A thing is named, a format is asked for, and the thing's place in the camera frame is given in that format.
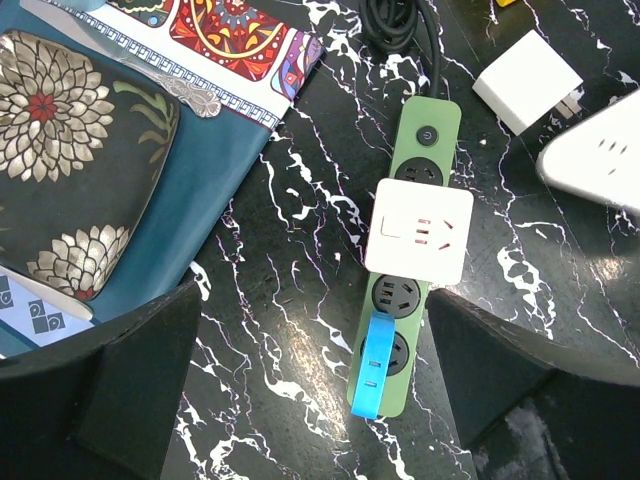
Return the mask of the pink cube socket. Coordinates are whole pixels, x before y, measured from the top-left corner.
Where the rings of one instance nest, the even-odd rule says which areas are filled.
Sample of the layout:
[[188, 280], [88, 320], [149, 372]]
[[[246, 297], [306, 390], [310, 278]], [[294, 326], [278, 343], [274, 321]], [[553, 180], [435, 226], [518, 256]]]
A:
[[371, 273], [438, 285], [460, 282], [474, 196], [385, 178], [376, 189], [364, 265]]

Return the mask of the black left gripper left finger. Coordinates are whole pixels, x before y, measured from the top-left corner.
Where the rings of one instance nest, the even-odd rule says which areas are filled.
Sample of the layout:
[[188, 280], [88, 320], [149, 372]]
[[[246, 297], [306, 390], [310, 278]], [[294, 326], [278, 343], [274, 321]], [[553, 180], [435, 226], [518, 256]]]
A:
[[200, 315], [199, 288], [184, 283], [2, 360], [2, 478], [159, 478]]

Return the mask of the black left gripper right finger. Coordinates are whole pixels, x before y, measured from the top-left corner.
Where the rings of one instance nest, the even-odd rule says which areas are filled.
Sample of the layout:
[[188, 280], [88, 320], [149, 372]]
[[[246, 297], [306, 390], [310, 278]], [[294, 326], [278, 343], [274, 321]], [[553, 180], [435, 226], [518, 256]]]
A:
[[445, 289], [426, 308], [479, 478], [638, 478], [638, 368], [562, 346]]

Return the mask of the blue plug adapter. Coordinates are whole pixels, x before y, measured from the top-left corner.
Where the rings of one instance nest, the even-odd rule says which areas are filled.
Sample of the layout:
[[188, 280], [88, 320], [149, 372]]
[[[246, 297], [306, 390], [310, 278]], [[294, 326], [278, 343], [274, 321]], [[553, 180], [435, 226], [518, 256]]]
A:
[[393, 349], [395, 319], [388, 313], [371, 314], [360, 368], [356, 380], [351, 413], [376, 419], [384, 392], [387, 370]]

